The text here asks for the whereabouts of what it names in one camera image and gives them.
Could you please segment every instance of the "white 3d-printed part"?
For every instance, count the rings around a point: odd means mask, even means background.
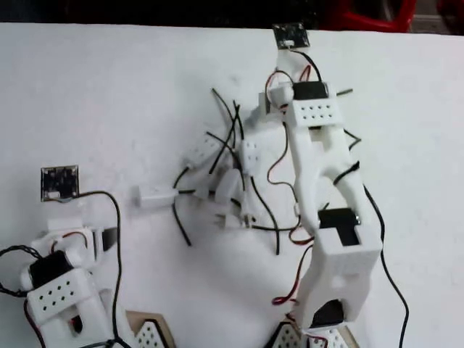
[[[36,324],[40,326],[61,311],[96,295],[81,268],[71,270],[40,288],[28,293],[28,303]]]
[[[200,167],[209,160],[219,148],[220,143],[218,141],[204,134],[186,155],[187,165],[191,168]]]
[[[136,336],[140,348],[164,348],[157,326],[146,321]]]
[[[286,122],[292,127],[343,124],[343,117],[336,100],[336,94],[330,86],[328,86],[328,92],[328,98],[293,100],[290,102],[286,113]]]
[[[260,169],[260,150],[254,141],[242,141],[240,148],[240,160],[244,174],[250,176],[257,174]]]
[[[349,348],[349,345],[336,329],[317,331],[312,333],[312,336],[327,339],[327,348]],[[295,331],[292,325],[283,325],[275,339],[273,348],[306,348],[307,340],[308,336],[305,336],[304,339],[300,339],[299,333]],[[309,348],[325,348],[326,342],[324,340],[311,337],[309,337],[309,340]]]

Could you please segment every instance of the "white connector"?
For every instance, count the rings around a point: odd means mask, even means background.
[[[177,195],[179,195],[179,191],[168,186],[139,186],[136,198],[139,207],[159,209],[169,207],[172,203],[174,203],[174,198],[176,198]]]
[[[201,167],[215,154],[215,152],[219,151],[219,149],[219,141],[204,134],[186,155],[186,164],[190,168]]]
[[[219,204],[227,204],[237,193],[241,180],[238,169],[229,169],[220,179],[216,188],[215,201]]]
[[[254,141],[244,140],[241,142],[240,160],[244,174],[253,176],[258,173],[260,150]]]

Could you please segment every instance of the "white table surface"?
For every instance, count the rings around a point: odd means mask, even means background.
[[[354,156],[410,305],[405,347],[459,347],[464,39],[311,32],[310,41],[324,80],[355,90],[340,103],[347,128],[363,138]],[[179,347],[261,347],[289,310],[270,301],[290,289],[303,249],[282,236],[276,257],[272,233],[195,228],[189,212],[198,207],[181,210],[189,249],[171,212],[138,211],[131,188],[171,183],[203,130],[223,136],[212,86],[246,117],[276,56],[270,30],[1,24],[0,245],[27,243],[43,228],[39,168],[79,164],[81,191],[106,189],[122,205],[121,304],[163,313]],[[267,166],[283,133],[261,138],[273,140],[262,142]],[[291,178],[289,161],[276,178]],[[291,225],[286,189],[266,185],[264,169],[259,186],[279,223]],[[114,224],[109,204],[93,207]],[[17,286],[24,260],[2,258],[1,281]],[[37,347],[21,300],[1,296],[0,308],[0,346]],[[403,316],[379,263],[352,330],[362,347],[395,347]]]

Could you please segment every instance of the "cable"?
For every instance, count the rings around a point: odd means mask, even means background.
[[[293,294],[295,293],[295,291],[298,288],[299,274],[302,271],[302,266],[303,266],[303,261],[305,260],[305,256],[306,256],[308,250],[311,249],[313,245],[314,245],[314,243],[309,245],[308,248],[306,248],[306,250],[303,252],[302,258],[299,260],[299,264],[298,264],[298,268],[297,268],[297,275],[295,276],[295,282],[293,283],[293,286],[292,286],[290,292],[286,296],[274,298],[273,301],[272,301],[273,305],[280,306],[280,305],[283,305],[284,303],[286,303],[287,301],[289,301],[291,299],[291,297],[293,296]]]
[[[368,197],[370,204],[372,204],[372,208],[376,211],[377,218],[378,218],[378,221],[380,223],[380,231],[381,231],[380,232],[380,239],[382,240],[382,244],[384,244],[384,239],[385,239],[385,222],[384,222],[384,218],[382,217],[382,214],[380,212],[380,209],[378,208],[378,205],[377,205],[376,201],[374,200],[374,198],[372,197],[372,195],[370,194],[368,188],[365,185],[364,185],[364,192],[365,192],[366,196]],[[401,299],[401,302],[405,306],[405,319],[403,320],[403,325],[402,325],[402,328],[401,328],[401,334],[399,335],[399,345],[398,345],[399,348],[402,348],[403,347],[403,339],[405,338],[405,333],[406,333],[406,325],[407,325],[407,321],[409,319],[409,307],[407,306],[406,299],[403,297],[401,291],[398,289],[398,286],[393,281],[393,278],[390,275],[390,272],[389,272],[389,270],[388,270],[388,268],[386,266],[385,255],[384,255],[384,246],[382,246],[382,250],[380,251],[380,259],[382,261],[382,266],[384,267],[386,277],[388,278],[388,280],[389,280],[391,286],[393,287],[393,289],[396,291],[398,297]]]
[[[342,174],[339,174],[333,181],[333,185],[336,186],[341,179],[343,179],[346,175],[355,172],[356,170],[360,169],[360,161],[357,161],[355,164],[353,164],[350,168],[345,170]]]
[[[25,253],[28,253],[30,256],[36,258],[37,260],[39,259],[42,259],[43,257],[38,253],[38,251],[30,246],[27,246],[27,245],[13,245],[13,246],[10,246],[6,249],[3,249],[0,251],[0,257],[2,257],[3,255],[9,253],[9,252],[16,252],[16,251],[21,251],[21,252],[25,252]],[[10,296],[13,296],[13,297],[18,297],[18,298],[23,298],[23,297],[26,297],[28,292],[27,291],[23,291],[23,290],[16,290],[16,291],[13,291],[13,290],[9,290],[7,288],[5,288],[3,286],[3,284],[0,283],[0,293],[2,294],[6,294],[6,295],[10,295]]]
[[[234,109],[235,109],[235,115],[236,115],[236,117],[237,117],[237,115],[239,114],[240,105],[237,104],[237,103],[235,102],[235,100],[233,100],[233,107],[234,107]],[[239,122],[240,139],[241,139],[241,140],[244,140],[244,139],[245,139],[244,125],[241,123],[241,118],[240,118],[240,117],[237,118],[237,121]]]
[[[117,343],[117,342],[114,339],[109,339],[108,341],[87,344],[86,346],[82,346],[82,347],[79,347],[79,348],[112,347],[115,343]]]
[[[236,116],[235,116],[235,118],[233,119],[232,127],[231,127],[231,129],[229,130],[229,133],[228,133],[227,137],[225,138],[225,142],[226,142],[226,143],[228,143],[228,142],[229,142],[229,139],[231,138],[232,131],[233,131],[233,129],[235,128],[235,122],[237,122],[237,120],[240,120],[239,109],[240,109],[240,106],[237,106],[237,107],[236,107]],[[224,152],[224,149],[225,149],[225,146],[223,145],[223,147],[221,147],[219,153],[217,154],[217,156],[216,156],[216,158],[215,158],[215,161],[212,163],[212,166],[211,166],[211,168],[210,168],[210,171],[208,172],[209,174],[212,174],[212,172],[214,172],[216,166],[218,165],[219,159],[220,159],[221,155],[222,155],[223,152]]]
[[[87,237],[86,237],[86,235],[84,233],[82,233],[80,231],[73,231],[73,232],[66,233],[65,235],[63,235],[62,238],[67,238],[67,237],[70,237],[70,236],[74,236],[75,234],[78,234],[78,235],[80,235],[80,236],[82,236],[84,238],[84,243],[86,245],[86,248],[88,248]],[[53,242],[53,244],[51,245],[51,248],[50,248],[50,254],[55,252],[55,246],[57,244],[58,244],[58,241]]]
[[[299,76],[299,79],[298,79],[299,82],[302,82],[302,81],[303,81],[303,78],[305,77],[305,73],[306,73],[306,81],[309,81],[310,75],[311,75],[311,64],[308,64],[308,65],[303,69],[302,74]]]
[[[287,228],[276,228],[275,227],[267,227],[267,226],[261,226],[261,225],[252,225],[252,228],[255,230],[261,230],[261,231],[277,231],[277,232],[289,232],[291,230],[294,230],[295,228],[300,227],[300,223],[298,222],[295,226],[293,227],[287,227]]]
[[[106,191],[89,191],[89,192],[84,192],[82,194],[77,195],[76,197],[72,198],[71,200],[74,199],[79,199],[83,197],[88,197],[88,196],[94,196],[94,195],[104,195],[107,196],[109,199],[111,199],[111,202],[115,206],[116,209],[116,217],[117,217],[117,227],[116,227],[116,248],[117,248],[117,280],[116,280],[116,287],[115,287],[115,296],[113,298],[113,303],[112,303],[112,326],[113,326],[113,335],[115,336],[115,342],[120,344],[121,346],[125,348],[131,348],[127,343],[123,341],[123,339],[119,336],[119,332],[117,329],[117,320],[116,320],[116,306],[117,306],[117,298],[119,296],[119,289],[121,285],[121,278],[123,277],[123,261],[121,257],[121,211],[119,208],[119,204],[117,203],[116,198],[114,196]],[[54,201],[59,202],[59,203],[68,203],[70,200],[62,201],[59,199],[54,199]]]
[[[348,146],[348,151],[351,151],[351,149],[352,149],[353,147],[355,147],[356,145],[358,145],[358,144],[362,141],[362,139],[359,138],[359,137],[357,137],[355,134],[349,132],[349,131],[346,130],[346,129],[344,129],[343,131],[344,131],[346,134],[348,134],[349,136],[351,136],[351,137],[355,140],[355,141],[353,141],[353,142]]]
[[[279,229],[278,229],[276,217],[274,216],[273,212],[270,210],[269,206],[266,204],[265,200],[261,197],[261,195],[260,195],[260,193],[259,193],[259,191],[258,191],[258,189],[256,187],[256,183],[254,182],[254,178],[251,177],[250,179],[251,179],[251,182],[252,182],[254,192],[256,193],[258,198],[260,199],[262,205],[264,205],[264,208],[268,211],[268,214],[269,214],[271,220],[273,221],[274,230],[275,230],[275,254],[279,255],[281,253],[281,236],[279,235]]]
[[[325,338],[325,337],[321,337],[321,336],[313,336],[313,335],[308,335],[308,337],[310,339],[314,339],[314,343],[319,343],[318,342],[318,339],[320,339],[322,342],[324,342],[324,347],[323,348],[328,348],[328,340]]]
[[[211,88],[211,92],[220,100],[220,102],[224,105],[225,109],[227,110],[227,113],[229,115],[229,118],[231,119],[231,122],[233,123],[233,116],[231,109],[229,109],[229,106],[226,104],[224,99],[220,96],[218,91],[216,91],[215,88]],[[235,133],[235,128],[233,129],[233,138],[232,138],[232,147],[235,148],[235,142],[236,142],[236,133]]]
[[[265,84],[265,87],[264,87],[264,94],[265,94],[266,100],[269,102],[269,104],[271,104],[276,109],[280,109],[283,105],[281,105],[281,106],[274,105],[274,103],[272,103],[272,101],[270,100],[270,98],[268,96],[268,89],[269,89],[269,86],[270,86],[271,79],[273,78],[274,75],[277,75],[277,74],[284,74],[287,78],[289,78],[292,85],[294,84],[294,82],[293,82],[293,79],[291,78],[291,76],[287,72],[285,72],[283,70],[278,70],[278,69],[275,69],[273,71],[273,73],[270,74],[268,79],[266,80],[266,84]]]
[[[243,168],[241,167],[241,162],[240,162],[240,159],[237,157],[236,153],[233,152],[232,148],[227,145],[227,143],[222,140],[221,138],[219,138],[218,136],[215,136],[213,133],[211,132],[206,132],[206,134],[208,136],[211,136],[213,137],[214,139],[216,139],[217,141],[219,141],[223,146],[225,146],[227,148],[227,150],[229,150],[229,152],[231,153],[232,155],[232,158],[233,160],[235,161],[235,163],[237,164],[237,167],[239,167],[239,171],[240,171],[240,177],[241,177],[241,186],[243,188],[243,191],[245,191],[245,178],[244,178],[244,171],[243,171]]]
[[[287,151],[289,150],[289,133],[287,131],[287,127],[285,125],[285,122],[282,122],[283,124],[283,129],[285,130],[285,149],[283,150],[282,155],[273,163],[273,165],[270,166],[268,169],[268,183],[271,185],[286,185],[291,189],[291,192],[293,194],[293,197],[295,198],[295,203],[298,203],[298,198],[297,198],[297,193],[295,192],[295,189],[293,185],[286,181],[271,181],[270,179],[270,172],[284,159],[284,157],[287,155]]]
[[[320,72],[319,72],[318,66],[316,65],[316,63],[314,63],[314,61],[311,59],[310,56],[308,56],[308,55],[305,54],[304,52],[294,51],[294,50],[292,50],[292,49],[290,49],[289,51],[290,51],[290,52],[293,52],[293,53],[301,54],[301,55],[312,65],[312,67],[313,67],[314,70],[316,71],[316,75],[318,76],[318,80],[319,80],[320,82],[322,82],[322,77],[320,76]]]
[[[38,327],[37,327],[36,323],[34,323],[34,320],[32,319],[32,317],[29,314],[28,300],[27,299],[24,301],[24,305],[22,307],[24,309],[24,315],[25,315],[26,319],[28,320],[28,323],[29,323],[30,327],[34,330],[34,333],[37,336],[37,339],[38,339],[38,341],[39,341],[39,343],[41,345],[41,348],[46,348],[44,338],[42,337],[42,333],[38,330]]]
[[[181,181],[182,177],[187,174],[187,172],[189,171],[189,167],[185,167],[181,174],[179,174],[179,176],[175,179],[174,181],[174,185],[173,185],[173,188],[176,189],[177,188],[177,185],[179,184],[179,181]],[[191,241],[190,241],[190,238],[189,236],[187,235],[187,232],[185,230],[185,228],[183,227],[182,225],[182,222],[181,222],[181,219],[179,219],[179,215],[177,213],[177,209],[175,208],[175,199],[174,199],[174,203],[173,203],[173,214],[174,214],[174,218],[175,218],[175,221],[177,223],[177,225],[179,226],[179,229],[181,230],[181,233],[182,233],[182,236],[183,236],[183,239],[186,241],[187,245],[189,247],[191,247]]]

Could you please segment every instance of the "red wire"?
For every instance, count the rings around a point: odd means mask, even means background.
[[[287,78],[290,79],[291,83],[293,83],[293,80],[292,80],[291,76],[288,73],[286,73],[285,71],[283,71],[283,70],[274,70],[273,73],[270,74],[268,79],[266,80],[266,84],[265,84],[265,87],[264,87],[264,93],[266,95],[266,100],[268,100],[269,103],[272,104],[276,109],[279,109],[279,107],[276,107],[272,103],[272,101],[270,100],[270,98],[268,96],[268,88],[269,88],[270,82],[271,82],[272,78],[277,74],[284,74]]]
[[[328,347],[328,340],[327,338],[325,337],[320,337],[320,336],[311,336],[311,335],[308,335],[308,337],[310,337],[310,339],[320,339],[321,341],[324,341],[325,344],[324,344],[324,348],[327,348]]]
[[[297,228],[294,228],[293,230],[290,231],[289,233],[289,239],[290,241],[293,243],[293,244],[296,244],[296,245],[307,245],[309,244],[311,241],[314,241],[314,237],[310,237],[308,239],[293,239],[291,236],[293,236],[293,233],[297,230]]]
[[[302,71],[302,74],[299,76],[299,81],[303,81],[303,78],[305,77],[305,73],[307,73],[306,75],[306,81],[308,81],[310,79],[310,74],[311,74],[311,64],[308,64]]]
[[[293,296],[294,292],[297,290],[298,288],[298,284],[299,284],[299,274],[301,273],[301,270],[302,270],[302,266],[303,266],[303,261],[305,260],[305,256],[307,254],[307,251],[309,249],[312,248],[314,244],[311,244],[308,246],[308,248],[306,248],[306,250],[304,251],[303,255],[302,255],[302,258],[300,259],[299,261],[299,264],[298,264],[298,269],[297,269],[297,276],[295,277],[295,282],[293,283],[293,286],[290,290],[290,292],[286,295],[286,296],[283,296],[283,297],[276,297],[273,299],[272,301],[272,304],[275,305],[275,306],[280,306],[280,305],[283,305],[285,302],[289,301],[291,299],[291,297]]]
[[[88,248],[88,241],[87,241],[87,237],[84,233],[80,232],[80,231],[73,231],[73,232],[69,232],[69,233],[66,233],[65,235],[63,235],[63,238],[67,238],[67,237],[70,237],[70,236],[73,236],[75,234],[78,234],[82,237],[84,237],[84,243],[86,245],[86,248]],[[50,248],[50,254],[55,252],[55,245],[57,245],[57,241],[54,241],[53,244],[51,245],[51,248]]]
[[[44,341],[44,338],[42,337],[42,334],[41,332],[38,330],[38,327],[36,325],[36,323],[34,323],[34,320],[32,319],[32,317],[30,316],[29,312],[28,312],[28,300],[26,299],[24,301],[24,315],[26,316],[26,319],[28,320],[28,323],[30,325],[30,327],[34,330],[34,332],[36,333],[36,336],[38,338],[38,341],[40,342],[41,344],[41,348],[45,348],[45,341]]]

